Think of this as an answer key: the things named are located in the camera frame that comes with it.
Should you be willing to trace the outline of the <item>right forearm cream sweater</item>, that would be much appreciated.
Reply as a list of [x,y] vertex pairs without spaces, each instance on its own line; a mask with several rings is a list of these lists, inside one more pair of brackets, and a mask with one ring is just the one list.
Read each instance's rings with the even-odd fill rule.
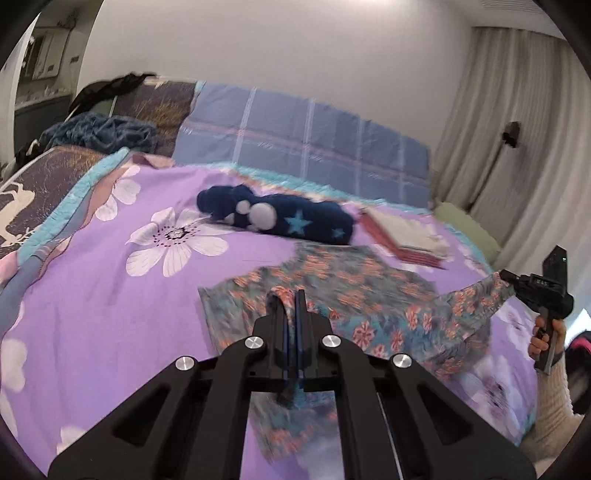
[[565,360],[561,358],[548,376],[538,375],[536,418],[519,446],[538,476],[561,454],[583,419],[573,412]]

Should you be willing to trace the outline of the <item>person's right hand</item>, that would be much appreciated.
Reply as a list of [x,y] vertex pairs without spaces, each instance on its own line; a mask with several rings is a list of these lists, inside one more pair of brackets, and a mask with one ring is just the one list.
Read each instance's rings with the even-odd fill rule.
[[[564,355],[566,325],[563,320],[553,321],[554,334],[556,338],[553,365],[558,363]],[[546,328],[546,321],[542,316],[535,319],[533,336],[528,345],[528,354],[533,360],[538,360],[542,352],[547,351],[551,344],[551,337]]]

